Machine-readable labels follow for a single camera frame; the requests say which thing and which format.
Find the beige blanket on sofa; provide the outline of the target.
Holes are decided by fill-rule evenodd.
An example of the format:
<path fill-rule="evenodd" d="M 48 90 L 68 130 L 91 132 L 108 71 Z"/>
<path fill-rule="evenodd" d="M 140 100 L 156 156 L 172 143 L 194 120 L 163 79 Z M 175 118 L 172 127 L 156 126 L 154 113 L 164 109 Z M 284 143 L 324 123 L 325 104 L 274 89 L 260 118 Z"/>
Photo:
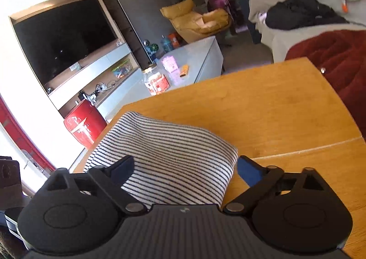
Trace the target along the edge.
<path fill-rule="evenodd" d="M 261 14 L 266 13 L 271 7 L 282 1 L 285 0 L 249 0 L 248 20 L 255 24 Z"/>

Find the black jacket on sofa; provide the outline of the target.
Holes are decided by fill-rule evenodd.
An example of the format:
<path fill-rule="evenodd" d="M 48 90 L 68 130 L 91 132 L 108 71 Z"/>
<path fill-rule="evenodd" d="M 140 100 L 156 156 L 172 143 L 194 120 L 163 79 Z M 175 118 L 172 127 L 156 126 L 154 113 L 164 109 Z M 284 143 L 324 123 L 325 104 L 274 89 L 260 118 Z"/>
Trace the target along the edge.
<path fill-rule="evenodd" d="M 347 24 L 348 21 L 328 5 L 317 0 L 285 0 L 267 11 L 266 25 L 271 29 L 289 31 L 327 24 Z"/>

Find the glass candy jar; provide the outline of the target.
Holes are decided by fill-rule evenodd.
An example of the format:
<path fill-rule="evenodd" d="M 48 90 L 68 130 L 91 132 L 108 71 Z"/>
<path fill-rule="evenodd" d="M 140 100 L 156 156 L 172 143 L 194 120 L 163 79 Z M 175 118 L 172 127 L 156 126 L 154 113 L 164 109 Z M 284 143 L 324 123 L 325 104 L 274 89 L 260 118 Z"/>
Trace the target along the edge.
<path fill-rule="evenodd" d="M 162 94 L 170 88 L 170 82 L 164 71 L 158 65 L 152 65 L 142 71 L 143 83 L 149 90 L 150 95 Z"/>

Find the grey sofa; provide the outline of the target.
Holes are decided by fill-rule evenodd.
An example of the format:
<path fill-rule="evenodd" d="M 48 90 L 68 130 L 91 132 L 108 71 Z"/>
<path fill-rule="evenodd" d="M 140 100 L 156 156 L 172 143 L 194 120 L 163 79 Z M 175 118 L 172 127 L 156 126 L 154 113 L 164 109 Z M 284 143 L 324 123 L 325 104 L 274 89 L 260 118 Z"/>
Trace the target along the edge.
<path fill-rule="evenodd" d="M 249 0 L 249 20 L 278 63 L 294 45 L 321 33 L 364 30 L 365 0 Z"/>

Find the plastic box with toys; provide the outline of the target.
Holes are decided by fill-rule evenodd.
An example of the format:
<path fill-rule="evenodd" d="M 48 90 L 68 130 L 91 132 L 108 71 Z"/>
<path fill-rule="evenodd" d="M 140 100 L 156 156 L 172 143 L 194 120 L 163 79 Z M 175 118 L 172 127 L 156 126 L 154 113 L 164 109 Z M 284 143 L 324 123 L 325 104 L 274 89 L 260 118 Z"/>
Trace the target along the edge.
<path fill-rule="evenodd" d="M 120 79 L 129 74 L 133 69 L 133 65 L 130 62 L 130 59 L 127 58 L 125 60 L 121 60 L 113 69 L 112 73 L 117 78 Z"/>

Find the striped grey white sweater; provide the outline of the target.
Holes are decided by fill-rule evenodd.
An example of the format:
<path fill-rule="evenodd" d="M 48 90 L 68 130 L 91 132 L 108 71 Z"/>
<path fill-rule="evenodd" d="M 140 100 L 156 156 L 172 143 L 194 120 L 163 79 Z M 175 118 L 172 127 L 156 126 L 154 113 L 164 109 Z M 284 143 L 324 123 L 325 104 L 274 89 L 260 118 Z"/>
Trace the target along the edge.
<path fill-rule="evenodd" d="M 124 113 L 86 161 L 88 171 L 133 156 L 135 168 L 122 189 L 147 207 L 222 204 L 238 150 L 214 133 Z"/>

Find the pink small box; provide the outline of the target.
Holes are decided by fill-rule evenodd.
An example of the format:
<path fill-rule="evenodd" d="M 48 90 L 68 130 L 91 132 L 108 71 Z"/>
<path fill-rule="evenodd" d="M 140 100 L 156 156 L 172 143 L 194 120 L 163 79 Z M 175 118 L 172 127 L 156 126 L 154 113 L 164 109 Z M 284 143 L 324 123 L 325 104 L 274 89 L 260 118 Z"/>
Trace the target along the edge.
<path fill-rule="evenodd" d="M 178 64 L 176 63 L 175 58 L 172 55 L 167 55 L 161 59 L 163 67 L 169 73 L 172 73 L 179 69 Z"/>

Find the orange container on floor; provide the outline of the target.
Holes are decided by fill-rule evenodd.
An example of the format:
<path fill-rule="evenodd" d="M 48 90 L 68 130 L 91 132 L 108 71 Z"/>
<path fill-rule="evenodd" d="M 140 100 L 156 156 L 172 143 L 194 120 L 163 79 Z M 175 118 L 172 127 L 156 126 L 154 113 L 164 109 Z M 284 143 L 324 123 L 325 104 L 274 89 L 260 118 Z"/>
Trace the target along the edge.
<path fill-rule="evenodd" d="M 173 45 L 174 48 L 179 48 L 181 46 L 182 37 L 177 32 L 170 33 L 168 35 L 168 38 L 171 41 L 171 44 Z"/>

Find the white tv shelf unit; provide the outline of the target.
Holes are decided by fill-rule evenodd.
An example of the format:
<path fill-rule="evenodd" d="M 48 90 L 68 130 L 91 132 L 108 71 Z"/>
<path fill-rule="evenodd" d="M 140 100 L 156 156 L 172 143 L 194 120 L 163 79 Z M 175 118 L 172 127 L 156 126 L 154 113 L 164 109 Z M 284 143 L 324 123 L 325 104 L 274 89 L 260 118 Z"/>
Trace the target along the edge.
<path fill-rule="evenodd" d="M 36 5 L 33 5 L 22 11 L 18 11 L 9 17 L 12 28 L 14 29 L 14 25 L 18 22 L 21 22 L 44 11 L 48 11 L 50 9 L 75 1 L 80 0 L 47 0 L 37 3 Z M 122 35 L 118 25 L 113 20 L 105 3 L 103 0 L 98 1 L 112 27 L 112 30 L 117 36 L 114 41 L 92 52 L 90 55 L 76 62 L 74 65 L 71 65 L 69 68 L 65 69 L 65 71 L 54 77 L 46 85 L 43 85 L 39 81 L 29 61 L 27 60 L 27 57 L 25 56 L 43 91 L 46 92 L 49 101 L 53 104 L 55 109 L 62 117 L 66 117 L 74 108 L 76 105 L 77 96 L 80 92 L 85 92 L 86 94 L 91 95 L 92 104 L 100 107 L 104 101 L 107 100 L 112 95 L 112 93 L 114 93 L 118 87 L 139 67 L 136 58 L 133 56 L 132 49 Z M 128 75 L 117 79 L 113 75 L 112 69 L 121 60 L 125 60 L 127 58 L 130 59 L 133 69 Z"/>

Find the green ball toy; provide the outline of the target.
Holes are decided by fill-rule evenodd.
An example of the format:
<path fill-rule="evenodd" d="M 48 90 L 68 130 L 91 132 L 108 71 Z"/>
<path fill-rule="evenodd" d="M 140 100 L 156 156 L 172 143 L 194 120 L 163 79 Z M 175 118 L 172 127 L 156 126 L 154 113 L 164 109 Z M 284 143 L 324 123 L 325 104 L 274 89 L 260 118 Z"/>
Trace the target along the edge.
<path fill-rule="evenodd" d="M 151 61 L 156 61 L 156 53 L 159 50 L 159 46 L 156 43 L 150 43 L 149 40 L 143 41 L 143 46 L 145 48 L 145 51 L 147 52 L 148 56 L 150 57 Z"/>

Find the blue water bottle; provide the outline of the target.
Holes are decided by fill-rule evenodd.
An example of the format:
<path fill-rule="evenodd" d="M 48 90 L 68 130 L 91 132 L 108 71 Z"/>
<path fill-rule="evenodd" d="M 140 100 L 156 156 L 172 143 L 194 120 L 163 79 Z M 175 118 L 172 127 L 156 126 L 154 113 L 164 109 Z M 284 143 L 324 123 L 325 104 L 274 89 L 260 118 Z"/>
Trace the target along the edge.
<path fill-rule="evenodd" d="M 174 50 L 174 46 L 173 46 L 171 40 L 168 37 L 166 37 L 165 35 L 161 36 L 161 44 L 162 44 L 162 48 L 165 53 L 168 53 L 168 52 L 171 52 Z"/>

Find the black television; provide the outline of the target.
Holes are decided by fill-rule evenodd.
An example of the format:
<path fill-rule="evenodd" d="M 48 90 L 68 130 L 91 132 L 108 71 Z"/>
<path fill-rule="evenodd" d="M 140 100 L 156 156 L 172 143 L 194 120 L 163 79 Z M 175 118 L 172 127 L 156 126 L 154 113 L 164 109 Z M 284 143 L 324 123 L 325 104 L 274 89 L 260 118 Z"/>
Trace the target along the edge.
<path fill-rule="evenodd" d="M 44 11 L 18 22 L 14 31 L 43 85 L 117 38 L 98 0 Z"/>

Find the dark red fleece jacket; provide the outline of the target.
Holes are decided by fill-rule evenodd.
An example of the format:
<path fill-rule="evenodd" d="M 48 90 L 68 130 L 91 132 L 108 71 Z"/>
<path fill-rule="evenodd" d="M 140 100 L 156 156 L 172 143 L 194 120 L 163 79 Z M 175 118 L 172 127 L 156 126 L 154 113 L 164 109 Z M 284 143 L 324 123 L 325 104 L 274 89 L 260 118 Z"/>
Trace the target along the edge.
<path fill-rule="evenodd" d="M 365 136 L 365 31 L 324 32 L 292 46 L 285 60 L 301 57 L 320 70 Z"/>

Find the orange small packet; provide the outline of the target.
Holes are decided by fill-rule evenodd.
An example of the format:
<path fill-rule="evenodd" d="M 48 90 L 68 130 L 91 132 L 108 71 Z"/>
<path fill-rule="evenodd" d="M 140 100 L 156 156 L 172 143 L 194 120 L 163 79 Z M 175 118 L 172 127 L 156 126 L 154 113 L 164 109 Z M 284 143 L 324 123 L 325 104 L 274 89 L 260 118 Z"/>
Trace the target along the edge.
<path fill-rule="evenodd" d="M 184 77 L 187 76 L 188 74 L 188 70 L 189 70 L 189 66 L 188 65 L 184 65 L 181 69 L 180 69 L 180 77 Z"/>

